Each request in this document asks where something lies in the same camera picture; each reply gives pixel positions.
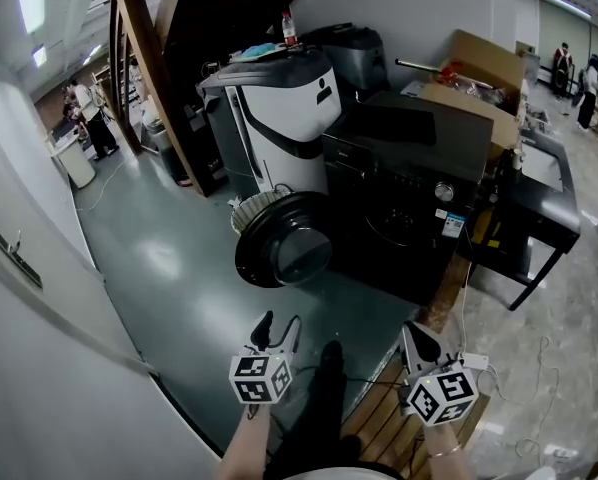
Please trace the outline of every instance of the washing machine door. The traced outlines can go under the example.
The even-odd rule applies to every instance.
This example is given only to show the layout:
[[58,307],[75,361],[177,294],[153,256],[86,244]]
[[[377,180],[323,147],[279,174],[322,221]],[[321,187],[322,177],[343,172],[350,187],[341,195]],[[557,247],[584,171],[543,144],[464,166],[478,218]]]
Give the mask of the washing machine door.
[[300,284],[323,271],[333,255],[336,212],[326,195],[296,192],[272,203],[242,233],[239,275],[262,288]]

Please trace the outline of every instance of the wrist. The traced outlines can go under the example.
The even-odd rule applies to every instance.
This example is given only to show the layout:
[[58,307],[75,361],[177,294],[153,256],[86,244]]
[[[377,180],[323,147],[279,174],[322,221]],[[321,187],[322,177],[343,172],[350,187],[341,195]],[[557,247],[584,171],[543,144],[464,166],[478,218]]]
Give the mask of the wrist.
[[445,454],[457,447],[457,436],[449,424],[424,427],[426,448],[430,455]]

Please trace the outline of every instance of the bracelet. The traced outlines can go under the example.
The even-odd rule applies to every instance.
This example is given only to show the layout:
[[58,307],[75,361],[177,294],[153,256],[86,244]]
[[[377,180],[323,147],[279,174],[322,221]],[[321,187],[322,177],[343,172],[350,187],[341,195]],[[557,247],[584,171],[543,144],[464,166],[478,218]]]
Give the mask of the bracelet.
[[447,451],[447,452],[441,452],[441,453],[435,453],[434,455],[428,455],[429,459],[437,459],[439,457],[445,457],[446,455],[450,455],[452,453],[455,453],[457,450],[461,449],[461,445],[458,444],[457,446],[455,446],[452,450]]

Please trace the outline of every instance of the label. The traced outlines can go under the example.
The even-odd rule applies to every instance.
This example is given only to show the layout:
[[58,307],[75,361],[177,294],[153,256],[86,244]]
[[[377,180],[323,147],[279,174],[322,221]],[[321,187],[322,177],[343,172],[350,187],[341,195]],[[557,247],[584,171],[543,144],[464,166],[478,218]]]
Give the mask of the label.
[[462,217],[461,215],[455,215],[454,213],[449,213],[446,217],[446,222],[443,225],[441,236],[459,238],[465,222],[465,217]]

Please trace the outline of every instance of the metal pipe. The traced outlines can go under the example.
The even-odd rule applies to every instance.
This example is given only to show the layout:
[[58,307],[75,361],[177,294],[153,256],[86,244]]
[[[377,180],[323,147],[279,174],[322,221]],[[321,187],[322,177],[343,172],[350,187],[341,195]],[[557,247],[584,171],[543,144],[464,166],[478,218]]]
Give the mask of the metal pipe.
[[421,71],[429,71],[430,73],[441,73],[439,68],[433,66],[426,66],[424,64],[415,64],[414,62],[406,62],[405,60],[395,59],[397,66],[405,66],[407,68],[419,69]]

